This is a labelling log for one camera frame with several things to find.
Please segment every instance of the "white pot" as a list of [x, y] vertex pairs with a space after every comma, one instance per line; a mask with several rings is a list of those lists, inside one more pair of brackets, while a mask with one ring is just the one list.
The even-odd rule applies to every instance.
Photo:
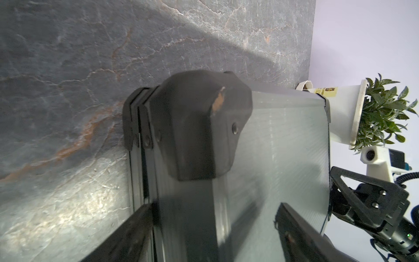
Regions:
[[366, 90], [366, 80], [362, 80], [359, 86], [307, 89], [307, 91], [319, 93], [329, 100], [330, 140], [347, 144], [350, 149], [355, 146]]

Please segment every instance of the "green leaves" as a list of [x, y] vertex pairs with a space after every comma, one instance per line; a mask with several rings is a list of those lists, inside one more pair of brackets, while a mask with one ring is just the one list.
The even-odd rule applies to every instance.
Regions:
[[381, 97], [381, 95], [380, 95], [380, 94], [375, 93], [375, 94], [372, 94], [371, 96], [372, 96], [372, 97], [374, 98], [374, 100], [376, 100], [376, 101], [377, 101], [377, 103], [379, 103], [380, 105], [384, 104], [385, 100]]
[[419, 115], [416, 113], [416, 111], [414, 111], [413, 109], [408, 109], [407, 111], [409, 111], [409, 112], [411, 112], [411, 113], [416, 114], [417, 116], [419, 116]]
[[406, 141], [404, 136], [398, 135], [398, 134], [396, 134], [396, 140], [399, 141], [400, 143], [404, 143]]
[[406, 116], [406, 115], [405, 115], [405, 114], [403, 114], [403, 113], [400, 113], [400, 114], [398, 114], [398, 115], [397, 115], [396, 119], [400, 119], [400, 120], [407, 120], [407, 119], [409, 119], [409, 117], [408, 117], [408, 116]]
[[403, 91], [400, 93], [400, 95], [398, 96], [397, 100], [403, 99], [407, 96], [407, 94], [409, 93], [409, 88], [407, 88], [407, 86], [403, 89]]
[[417, 105], [417, 99], [408, 105], [405, 100], [409, 93], [409, 88], [406, 86], [398, 95], [397, 87], [385, 89], [384, 86], [388, 84], [399, 83], [391, 79], [383, 79], [381, 74], [379, 78], [372, 80], [366, 78], [368, 85], [365, 92], [360, 127], [358, 129], [357, 141], [354, 150], [358, 153], [362, 147], [369, 145], [378, 145], [382, 143], [394, 144], [389, 139], [394, 134], [396, 140], [403, 143], [406, 141], [405, 137], [400, 135], [401, 130], [407, 130], [407, 125], [395, 123], [398, 120], [407, 120], [409, 117], [404, 113], [410, 113], [419, 116], [413, 108]]
[[407, 109], [414, 108], [417, 104], [418, 104], [418, 100], [417, 100], [417, 99], [415, 99], [415, 101], [413, 101], [413, 103], [411, 103], [411, 104], [407, 107]]
[[406, 128], [406, 126], [407, 126], [407, 125], [396, 124], [396, 126], [398, 126], [398, 127], [402, 128], [402, 129], [407, 130], [407, 128]]
[[406, 110], [407, 107], [401, 103], [400, 101], [396, 101], [390, 104], [384, 104], [384, 107], [390, 108], [390, 109], [396, 109], [396, 110]]
[[393, 132], [401, 132], [394, 122], [387, 122], [387, 126], [388, 126], [388, 129], [390, 129]]

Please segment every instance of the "stone texture countertop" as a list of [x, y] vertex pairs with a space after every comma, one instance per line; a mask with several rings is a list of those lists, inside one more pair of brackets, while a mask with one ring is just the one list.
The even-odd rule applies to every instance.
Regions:
[[194, 69], [294, 88], [315, 0], [3, 0], [0, 261], [78, 261], [130, 214], [122, 105]]

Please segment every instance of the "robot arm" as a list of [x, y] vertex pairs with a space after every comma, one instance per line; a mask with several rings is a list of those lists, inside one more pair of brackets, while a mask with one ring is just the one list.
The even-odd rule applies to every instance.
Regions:
[[[380, 248], [391, 252], [401, 262], [419, 262], [418, 225], [403, 217], [409, 206], [406, 190], [393, 182], [337, 167], [333, 167], [330, 174], [334, 182], [332, 213], [337, 218], [365, 230]], [[353, 190], [343, 182], [342, 176], [363, 183]]]

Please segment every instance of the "screw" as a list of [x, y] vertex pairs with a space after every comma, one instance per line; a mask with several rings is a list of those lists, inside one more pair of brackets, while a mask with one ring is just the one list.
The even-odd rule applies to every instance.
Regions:
[[157, 142], [160, 142], [161, 141], [161, 132], [160, 132], [160, 130], [157, 130], [157, 132], [156, 132], [156, 141]]
[[366, 158], [368, 161], [373, 160], [375, 157], [375, 151], [374, 150], [370, 150], [367, 152]]
[[145, 138], [144, 138], [144, 145], [145, 146], [149, 146], [150, 145], [150, 137], [148, 135], [146, 135]]
[[233, 123], [233, 125], [231, 127], [231, 130], [232, 130], [233, 134], [235, 134], [235, 135], [238, 133], [238, 127], [237, 127], [236, 122]]

